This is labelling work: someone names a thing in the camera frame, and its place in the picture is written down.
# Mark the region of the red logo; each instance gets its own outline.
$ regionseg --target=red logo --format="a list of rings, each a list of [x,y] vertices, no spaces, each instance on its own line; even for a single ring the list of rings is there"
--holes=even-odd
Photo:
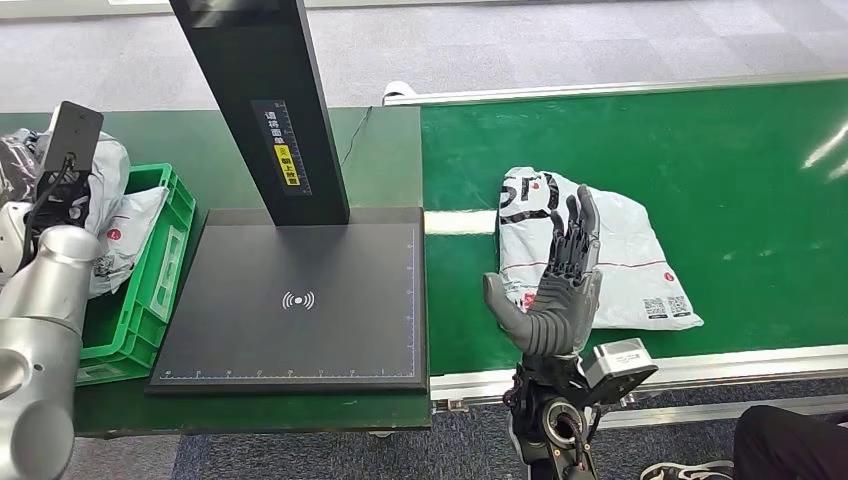
[[[533,305],[533,300],[536,300],[536,294],[527,292],[524,294],[524,308],[530,308]]]

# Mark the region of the black scanning platform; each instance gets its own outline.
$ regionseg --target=black scanning platform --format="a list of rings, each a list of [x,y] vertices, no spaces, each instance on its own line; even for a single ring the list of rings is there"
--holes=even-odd
[[[212,210],[147,392],[427,391],[421,208]]]

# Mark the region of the qr code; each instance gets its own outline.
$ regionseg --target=qr code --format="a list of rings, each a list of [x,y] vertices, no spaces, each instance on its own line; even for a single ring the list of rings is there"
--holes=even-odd
[[[665,303],[661,298],[643,298],[642,303],[645,304],[645,314],[648,318],[668,318]]]
[[[686,302],[686,297],[683,295],[679,297],[668,297],[668,306],[671,309],[671,315],[674,317],[692,315],[692,311],[689,310],[689,304]]]
[[[102,256],[94,261],[94,266],[92,270],[94,270],[95,277],[106,277],[109,275],[109,272],[112,270],[112,265],[115,264],[115,257],[107,257]]]

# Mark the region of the wireless charging symbol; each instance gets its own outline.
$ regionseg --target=wireless charging symbol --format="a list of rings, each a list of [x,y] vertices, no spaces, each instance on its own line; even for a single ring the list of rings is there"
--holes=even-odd
[[[306,295],[297,297],[292,295],[291,292],[286,292],[283,295],[283,308],[288,310],[296,305],[302,306],[307,310],[312,310],[312,307],[315,306],[315,294],[306,292]]]

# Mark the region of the yellow label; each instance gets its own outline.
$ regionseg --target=yellow label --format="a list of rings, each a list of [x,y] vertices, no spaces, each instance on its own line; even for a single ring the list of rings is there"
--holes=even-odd
[[[291,152],[288,145],[274,145],[274,152],[277,153],[277,162],[280,164],[280,170],[283,172],[283,179],[286,185],[300,185],[300,177],[297,175],[297,170],[294,169],[294,163],[291,161]]]

